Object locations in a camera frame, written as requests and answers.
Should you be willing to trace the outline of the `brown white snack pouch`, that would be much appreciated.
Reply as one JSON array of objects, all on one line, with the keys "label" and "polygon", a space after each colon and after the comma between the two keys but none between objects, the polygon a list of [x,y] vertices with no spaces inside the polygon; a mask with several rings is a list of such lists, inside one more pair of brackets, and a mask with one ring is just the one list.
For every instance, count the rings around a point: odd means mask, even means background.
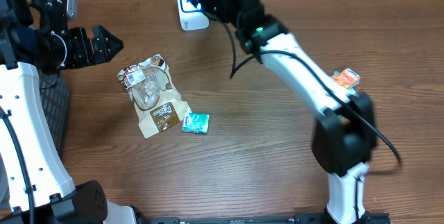
[{"label": "brown white snack pouch", "polygon": [[156,54],[117,74],[138,116],[138,126],[145,138],[152,137],[180,123],[191,112],[188,102],[176,89],[166,60]]}]

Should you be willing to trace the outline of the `teal box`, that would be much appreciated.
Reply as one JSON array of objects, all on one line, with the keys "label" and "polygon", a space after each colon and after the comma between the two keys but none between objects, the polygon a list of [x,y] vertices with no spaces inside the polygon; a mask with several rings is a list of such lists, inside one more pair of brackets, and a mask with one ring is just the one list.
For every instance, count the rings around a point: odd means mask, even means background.
[{"label": "teal box", "polygon": [[208,114],[186,113],[182,122],[182,131],[206,135],[209,130]]}]

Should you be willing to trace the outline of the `orange small box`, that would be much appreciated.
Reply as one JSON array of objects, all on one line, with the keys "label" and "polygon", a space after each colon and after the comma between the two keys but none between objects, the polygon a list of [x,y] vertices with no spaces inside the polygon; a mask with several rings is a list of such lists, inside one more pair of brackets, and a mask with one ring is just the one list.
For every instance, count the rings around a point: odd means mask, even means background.
[{"label": "orange small box", "polygon": [[346,68],[341,72],[335,71],[331,79],[346,89],[352,89],[360,83],[361,76],[350,68]]}]

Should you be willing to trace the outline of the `teal white packet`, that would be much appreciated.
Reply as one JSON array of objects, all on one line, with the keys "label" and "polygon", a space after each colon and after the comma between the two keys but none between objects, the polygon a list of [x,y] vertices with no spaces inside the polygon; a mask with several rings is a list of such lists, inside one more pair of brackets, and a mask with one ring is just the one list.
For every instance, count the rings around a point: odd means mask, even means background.
[{"label": "teal white packet", "polygon": [[354,88],[350,88],[349,92],[355,96],[358,96],[358,93],[356,92],[356,90]]}]

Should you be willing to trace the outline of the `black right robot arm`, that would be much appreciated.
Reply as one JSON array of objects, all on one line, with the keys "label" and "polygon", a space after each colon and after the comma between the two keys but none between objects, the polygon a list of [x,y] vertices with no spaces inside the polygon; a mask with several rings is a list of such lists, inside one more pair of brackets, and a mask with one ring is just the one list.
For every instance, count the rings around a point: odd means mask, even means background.
[{"label": "black right robot arm", "polygon": [[311,149],[327,173],[324,222],[364,223],[364,176],[376,146],[373,105],[332,80],[260,0],[189,0],[211,20],[232,24],[241,48],[277,74],[311,112]]}]

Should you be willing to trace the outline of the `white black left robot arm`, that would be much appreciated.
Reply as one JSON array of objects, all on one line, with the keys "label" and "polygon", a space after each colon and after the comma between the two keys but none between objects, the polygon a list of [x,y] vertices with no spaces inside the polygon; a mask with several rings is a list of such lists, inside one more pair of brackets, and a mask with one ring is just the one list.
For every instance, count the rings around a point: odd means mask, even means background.
[{"label": "white black left robot arm", "polygon": [[142,223],[91,180],[75,185],[55,148],[40,75],[111,61],[123,42],[103,26],[70,28],[73,0],[1,0],[1,158],[11,213],[4,223]]}]

